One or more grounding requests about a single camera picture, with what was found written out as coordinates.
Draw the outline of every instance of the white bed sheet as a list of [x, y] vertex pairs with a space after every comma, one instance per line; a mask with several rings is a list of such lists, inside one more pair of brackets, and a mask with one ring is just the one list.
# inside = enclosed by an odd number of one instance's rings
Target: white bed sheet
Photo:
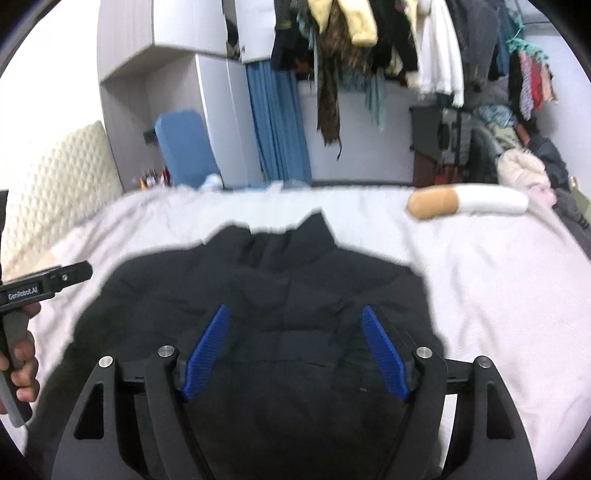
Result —
[[[284, 231], [322, 210], [337, 243], [423, 275], [446, 356], [490, 356], [517, 405], [545, 480], [591, 416], [591, 264], [554, 213], [532, 201], [524, 216], [457, 215], [417, 222], [408, 189], [277, 189], [239, 193], [185, 187], [125, 196], [71, 231], [56, 263], [89, 260], [84, 285], [44, 302], [30, 329], [43, 388], [77, 318], [125, 260], [206, 242], [225, 225]], [[444, 452], [453, 425], [446, 402]], [[22, 447], [25, 432], [12, 431]]]

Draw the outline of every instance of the black puffer jacket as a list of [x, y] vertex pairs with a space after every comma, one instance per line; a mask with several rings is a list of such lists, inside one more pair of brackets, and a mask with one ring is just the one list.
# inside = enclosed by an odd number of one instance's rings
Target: black puffer jacket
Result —
[[539, 134], [533, 135], [527, 148], [544, 162], [552, 188], [570, 192], [568, 168], [552, 140]]

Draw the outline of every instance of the blue gripper pad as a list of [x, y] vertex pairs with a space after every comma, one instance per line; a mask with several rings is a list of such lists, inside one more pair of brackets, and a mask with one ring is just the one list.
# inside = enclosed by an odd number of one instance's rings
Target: blue gripper pad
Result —
[[396, 395], [400, 401], [406, 401], [410, 390], [405, 380], [404, 362], [371, 307], [363, 309], [361, 329], [375, 362], [378, 364], [379, 372], [386, 384], [386, 390], [391, 395]]
[[207, 386], [213, 364], [226, 340], [229, 328], [230, 311], [225, 305], [222, 305], [187, 362], [185, 383], [181, 389], [185, 401], [192, 400]]

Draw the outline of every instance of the hanging clothes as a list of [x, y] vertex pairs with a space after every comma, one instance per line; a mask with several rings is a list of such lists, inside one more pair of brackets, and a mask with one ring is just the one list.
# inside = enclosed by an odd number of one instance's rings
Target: hanging clothes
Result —
[[[418, 10], [418, 0], [407, 0], [407, 6], [406, 6], [406, 8], [404, 8], [404, 14], [406, 15], [407, 20], [410, 24], [410, 30], [411, 30], [411, 34], [413, 35], [413, 42], [415, 45], [415, 49], [417, 48], [417, 15], [418, 15], [417, 10]], [[392, 48], [392, 59], [390, 61], [390, 64], [386, 68], [386, 73], [388, 74], [388, 76], [398, 77], [400, 75], [400, 73], [402, 72], [402, 70], [404, 69], [407, 74], [406, 81], [407, 81], [407, 85], [408, 85], [408, 76], [410, 74], [414, 74], [416, 76], [416, 74], [420, 68], [421, 68], [421, 66], [418, 62], [418, 54], [417, 54], [417, 70], [409, 70], [409, 69], [405, 68], [402, 57], [400, 56], [400, 53], [398, 52], [396, 47]], [[417, 85], [412, 84], [412, 85], [408, 85], [408, 87], [409, 88], [417, 88]]]
[[519, 111], [523, 118], [531, 120], [531, 112], [534, 109], [534, 99], [531, 96], [531, 61], [525, 53], [519, 54], [521, 63], [521, 74], [523, 76], [523, 85], [519, 95]]
[[325, 145], [340, 143], [340, 114], [337, 78], [341, 67], [358, 69], [371, 75], [372, 56], [366, 48], [356, 47], [349, 37], [347, 20], [339, 3], [333, 1], [328, 24], [318, 37], [318, 130]]
[[461, 108], [464, 105], [462, 57], [445, 0], [421, 0], [418, 12], [419, 90], [423, 94], [453, 95], [453, 106]]
[[486, 0], [446, 1], [466, 65], [466, 81], [482, 91], [498, 41], [499, 18]]
[[524, 38], [521, 25], [515, 23], [504, 0], [487, 0], [492, 5], [499, 19], [499, 30], [496, 49], [496, 69], [501, 77], [509, 75], [511, 52], [507, 41], [512, 38]]
[[542, 63], [540, 76], [542, 78], [542, 99], [545, 102], [550, 102], [553, 99], [552, 81], [550, 80], [550, 69], [548, 68], [548, 64], [546, 62]]
[[277, 18], [275, 43], [271, 52], [271, 68], [278, 72], [295, 70], [296, 60], [314, 63], [314, 55], [308, 49], [309, 40], [304, 38], [300, 32], [300, 25], [297, 21], [298, 12], [288, 8], [287, 17], [284, 17], [281, 23], [279, 16]]
[[540, 64], [536, 59], [531, 60], [531, 96], [534, 100], [534, 110], [539, 111], [542, 109], [542, 77], [540, 71]]
[[335, 2], [344, 13], [351, 43], [356, 47], [373, 47], [378, 42], [378, 27], [368, 0], [308, 0], [320, 33], [328, 27]]
[[509, 60], [509, 101], [514, 113], [520, 112], [519, 100], [523, 88], [523, 74], [521, 73], [521, 60], [519, 54], [514, 52]]
[[388, 67], [392, 56], [392, 48], [400, 55], [404, 70], [418, 70], [417, 47], [415, 45], [411, 23], [404, 12], [401, 0], [369, 0], [378, 24], [378, 33], [383, 46], [387, 46], [388, 62], [380, 62], [379, 67]]
[[362, 92], [365, 94], [365, 106], [371, 114], [372, 123], [379, 126], [380, 131], [386, 125], [386, 78], [384, 69], [371, 77], [365, 77], [359, 70], [343, 68], [339, 79], [339, 89], [346, 92]]

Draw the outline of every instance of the clothing rack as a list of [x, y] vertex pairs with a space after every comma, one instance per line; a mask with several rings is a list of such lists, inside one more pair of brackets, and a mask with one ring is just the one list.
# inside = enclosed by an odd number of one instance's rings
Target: clothing rack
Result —
[[528, 25], [552, 25], [552, 26], [554, 26], [554, 24], [550, 20], [538, 20], [535, 22], [526, 22], [523, 24], [524, 27], [527, 27]]

